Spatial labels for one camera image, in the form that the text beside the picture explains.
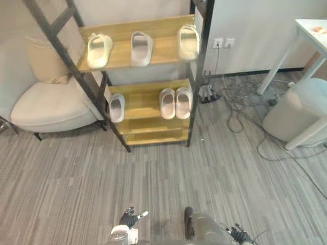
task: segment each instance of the table leg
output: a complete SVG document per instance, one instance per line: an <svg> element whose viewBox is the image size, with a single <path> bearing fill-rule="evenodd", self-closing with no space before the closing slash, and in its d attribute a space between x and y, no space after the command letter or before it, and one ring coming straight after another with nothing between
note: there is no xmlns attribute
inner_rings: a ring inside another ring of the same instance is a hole
<svg viewBox="0 0 327 245"><path fill-rule="evenodd" d="M326 58L320 56L320 58L307 70L302 79L310 78L317 71L317 69L325 62Z"/></svg>
<svg viewBox="0 0 327 245"><path fill-rule="evenodd" d="M323 130L326 126L327 126L327 115L320 118L318 121L316 121L315 123L310 125L307 129L305 129L302 133L300 133L298 136L296 136L294 139L288 142L285 145L285 149L291 150L301 145L311 136L318 134L319 131Z"/></svg>
<svg viewBox="0 0 327 245"><path fill-rule="evenodd" d="M294 38L292 38L291 43L288 45L287 49L283 52L283 57L273 66L273 69L271 69L268 73L268 75L266 76L266 78L264 79L264 81L262 82L262 84L260 85L260 87L257 90L258 94L263 94L264 91L266 90L266 88L268 87L268 85L271 83L272 79L274 78L274 76L276 75L278 69L280 68L280 66L282 65L282 63L285 61L286 57L288 56L289 52L291 51L293 44L295 43L295 41L298 38L298 32L295 35Z"/></svg>

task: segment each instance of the baseboard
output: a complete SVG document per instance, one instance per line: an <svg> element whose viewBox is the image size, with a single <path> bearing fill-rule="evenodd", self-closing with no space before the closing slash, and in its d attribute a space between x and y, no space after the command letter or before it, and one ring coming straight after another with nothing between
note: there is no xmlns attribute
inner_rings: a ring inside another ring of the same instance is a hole
<svg viewBox="0 0 327 245"><path fill-rule="evenodd" d="M291 72L291 71L302 71L304 67L299 68L284 68L279 69L278 72ZM224 77L235 77L235 76L247 76L247 75L258 75L258 74L267 74L269 70L256 70L256 71L246 71L246 72L237 72L237 73L228 73L224 74ZM221 78L222 74L211 75L211 78Z"/></svg>

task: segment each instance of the slipper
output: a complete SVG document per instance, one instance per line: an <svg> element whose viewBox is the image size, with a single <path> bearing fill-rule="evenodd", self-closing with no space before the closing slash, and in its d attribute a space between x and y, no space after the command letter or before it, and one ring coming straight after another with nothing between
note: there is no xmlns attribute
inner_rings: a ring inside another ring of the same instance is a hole
<svg viewBox="0 0 327 245"><path fill-rule="evenodd" d="M147 66L153 50L152 38L143 32L134 32L131 37L131 65Z"/></svg>
<svg viewBox="0 0 327 245"><path fill-rule="evenodd" d="M165 88L159 95L160 112L164 119L172 119L175 116L175 91Z"/></svg>
<svg viewBox="0 0 327 245"><path fill-rule="evenodd" d="M111 96L109 102L110 119L113 123L120 123L125 114L125 98L121 93L115 93Z"/></svg>
<svg viewBox="0 0 327 245"><path fill-rule="evenodd" d="M176 90L176 117L178 119L187 119L191 115L193 95L190 90L180 87Z"/></svg>
<svg viewBox="0 0 327 245"><path fill-rule="evenodd" d="M87 44L87 64L92 69L107 65L112 50L112 39L103 34L92 34Z"/></svg>
<svg viewBox="0 0 327 245"><path fill-rule="evenodd" d="M195 60L200 53L200 38L192 26L182 26L177 33L178 55L181 60Z"/></svg>

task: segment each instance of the wooden shelf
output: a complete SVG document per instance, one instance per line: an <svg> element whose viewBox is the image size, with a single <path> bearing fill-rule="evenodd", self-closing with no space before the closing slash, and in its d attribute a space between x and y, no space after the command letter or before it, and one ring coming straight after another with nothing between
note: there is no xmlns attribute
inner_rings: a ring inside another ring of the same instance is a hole
<svg viewBox="0 0 327 245"><path fill-rule="evenodd" d="M125 98L124 120L161 117L159 94L164 88L176 90L188 87L188 79L133 85L111 86L110 93L122 93Z"/></svg>
<svg viewBox="0 0 327 245"><path fill-rule="evenodd" d="M153 39L153 53L150 65L181 62L177 51L177 32L182 25L193 25L194 15L172 17L158 20L136 21L121 24L108 24L95 27L80 28L80 33L86 43L92 33L101 33L111 37L113 49L109 61L102 70L130 67L131 35L141 31ZM87 65L87 48L78 62L80 72L90 72Z"/></svg>
<svg viewBox="0 0 327 245"><path fill-rule="evenodd" d="M131 134L126 138L128 145L154 144L173 141L187 140L189 133L187 130L165 131L145 134Z"/></svg>
<svg viewBox="0 0 327 245"><path fill-rule="evenodd" d="M174 118L172 120L165 120L162 117L124 120L119 126L118 130L121 134L140 134L153 133L162 131L187 130L190 126L190 120L180 120Z"/></svg>

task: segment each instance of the black metal frame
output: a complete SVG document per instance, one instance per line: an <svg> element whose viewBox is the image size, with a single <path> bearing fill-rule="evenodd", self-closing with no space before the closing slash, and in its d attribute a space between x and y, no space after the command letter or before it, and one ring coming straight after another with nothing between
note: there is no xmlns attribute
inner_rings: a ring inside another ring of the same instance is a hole
<svg viewBox="0 0 327 245"><path fill-rule="evenodd" d="M84 23L81 19L81 16L79 15L76 6L73 2L73 0L66 0L67 2L67 8L58 16L58 18L52 23L49 24L46 17L42 13L39 6L35 3L35 0L23 0L26 7L31 12L32 16L42 29L42 31L45 33L48 40L51 42L53 48L57 51L59 56L61 57L64 64L67 66L67 68L70 70L70 72L73 74L79 85L82 87L86 95L90 98L92 103L95 105L97 110L100 112L102 117L104 118L104 121L108 123L114 132L114 134L117 136L119 141L122 143L122 145L126 148L128 152L131 152L130 147L126 144L123 136L119 133L118 129L115 127L113 122L108 117L105 107L103 105L104 101L104 90L105 85L108 84L111 86L111 81L107 75L106 72L102 72L102 81L100 87L96 84L93 76L87 73L80 73L70 58L67 50L60 42L59 38L57 37L57 34L59 31L64 27L64 25L67 23L67 21L74 17L78 27L83 27Z"/></svg>
<svg viewBox="0 0 327 245"><path fill-rule="evenodd" d="M90 98L92 103L95 105L95 107L98 109L102 117L104 118L104 123L109 124L114 134L117 136L119 141L122 143L122 145L126 148L128 152L131 152L130 147L126 144L123 136L119 133L118 129L114 125L114 123L110 120L106 113L106 109L104 106L104 91L106 84L108 86L112 86L112 83L108 77L107 72L102 71L102 80L100 87L96 84L94 77L91 73L80 73L74 64L74 62L71 60L67 50L60 42L59 38L57 37L57 34L60 32L60 30L65 26L65 24L68 22L68 20L71 17L74 17L76 24L78 27L83 27L84 23L79 15L77 8L73 2L73 0L66 0L67 8L57 17L57 19L52 23L49 24L46 17L43 15L41 9L39 6L35 3L35 0L23 0L26 7L29 9L35 20L37 21L38 25L41 27L42 31L45 33L48 40L51 42L54 49L58 52L59 56L63 60L64 64L68 67L70 72L74 75L75 79L79 83L79 85L82 87L86 95ZM190 118L190 128L189 128L189 137L187 140L187 147L190 146L191 137L192 137L192 131L194 126L194 120L195 120L195 114L198 106L198 94L199 89L202 84L202 73L203 73L203 66L205 61L205 55L207 50L207 44L209 39L209 33L210 33L210 26L211 26L211 20L213 15L213 9L214 9L215 0L191 0L191 6L190 6L190 13L194 14L195 9L197 8L200 14L203 17L203 26L202 26L202 33L201 33L201 48L200 48L200 54L197 60L197 72L196 77L194 79L191 64L188 63L187 65L187 71L186 75L190 79L191 85L194 87L193 92L193 102L192 102L192 111L191 111L191 118ZM38 133L34 133L34 135L40 139Z"/></svg>
<svg viewBox="0 0 327 245"><path fill-rule="evenodd" d="M186 143L187 147L190 146L191 138L192 138L192 131L194 126L195 114L198 107L199 102L199 90L203 80L203 66L205 62L205 55L208 46L209 34L210 34L210 26L211 20L213 17L213 10L214 10L215 0L191 0L190 6L190 13L195 13L195 8L197 8L200 14L203 17L203 25L202 25L202 33L201 33L201 47L200 47L200 54L197 60L197 70L196 70L196 77L194 79L191 64L188 64L186 74L190 79L191 85L194 86L193 88L193 101L192 101L192 110L191 110L191 118L190 118L190 128L189 128L189 137Z"/></svg>

